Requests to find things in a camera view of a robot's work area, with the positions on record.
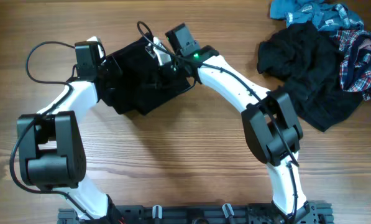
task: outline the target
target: blue cloth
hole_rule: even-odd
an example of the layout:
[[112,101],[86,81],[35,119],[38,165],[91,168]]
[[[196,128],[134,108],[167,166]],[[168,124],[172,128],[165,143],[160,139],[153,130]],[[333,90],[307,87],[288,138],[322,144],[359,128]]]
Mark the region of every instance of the blue cloth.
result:
[[322,3],[323,1],[274,0],[271,3],[270,17],[272,19],[286,19],[287,27],[291,24],[311,21],[318,31],[364,29],[362,19],[356,13],[348,10],[345,4],[326,4]]
[[285,19],[286,13],[301,9],[306,3],[323,3],[324,0],[274,0],[271,3],[271,19]]

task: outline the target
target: black cloth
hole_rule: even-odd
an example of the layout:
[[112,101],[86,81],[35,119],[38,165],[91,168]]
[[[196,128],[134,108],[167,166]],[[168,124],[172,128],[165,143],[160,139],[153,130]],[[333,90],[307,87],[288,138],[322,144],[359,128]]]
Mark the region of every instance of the black cloth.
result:
[[190,87],[186,76],[158,66],[145,50],[148,42],[138,41],[106,57],[98,79],[98,95],[118,114],[137,110],[145,115]]
[[260,44],[258,57],[259,73],[284,81],[298,116],[320,131],[347,119],[363,100],[361,93],[341,89],[344,54],[310,21],[273,34]]

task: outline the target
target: table surface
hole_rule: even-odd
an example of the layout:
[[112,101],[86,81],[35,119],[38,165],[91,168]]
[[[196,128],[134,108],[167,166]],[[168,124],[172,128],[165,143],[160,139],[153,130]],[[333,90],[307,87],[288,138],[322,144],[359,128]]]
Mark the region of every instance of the table surface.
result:
[[[371,30],[371,1],[346,1]],[[14,185],[8,160],[16,119],[47,106],[62,86],[30,81],[24,62],[45,40],[74,44],[97,35],[107,53],[140,37],[186,22],[201,45],[212,45],[258,85],[281,83],[256,71],[258,44],[285,27],[268,17],[269,1],[20,1],[0,0],[0,223],[56,223],[56,195],[32,195]],[[30,69],[42,80],[66,80],[72,49],[46,46]],[[336,223],[371,223],[371,101],[325,133],[300,120],[300,175],[310,200],[332,203]],[[206,86],[178,96],[147,116],[118,115],[103,102],[80,123],[87,174],[117,205],[199,205],[270,202],[265,167],[244,141],[238,112]]]

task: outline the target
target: plaid cloth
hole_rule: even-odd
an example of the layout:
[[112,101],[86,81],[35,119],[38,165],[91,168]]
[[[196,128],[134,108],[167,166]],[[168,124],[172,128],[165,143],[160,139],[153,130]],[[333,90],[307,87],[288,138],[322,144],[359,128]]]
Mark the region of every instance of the plaid cloth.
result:
[[345,53],[341,63],[341,88],[361,91],[364,100],[371,99],[371,33],[365,30],[340,30],[331,35]]

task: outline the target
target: pile of clothes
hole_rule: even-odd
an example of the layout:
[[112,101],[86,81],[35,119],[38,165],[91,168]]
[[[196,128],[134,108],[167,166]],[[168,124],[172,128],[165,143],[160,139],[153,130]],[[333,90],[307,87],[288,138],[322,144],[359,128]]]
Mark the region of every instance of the pile of clothes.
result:
[[320,131],[371,99],[371,32],[345,4],[274,0],[286,29],[259,46],[259,73],[284,81],[295,110]]

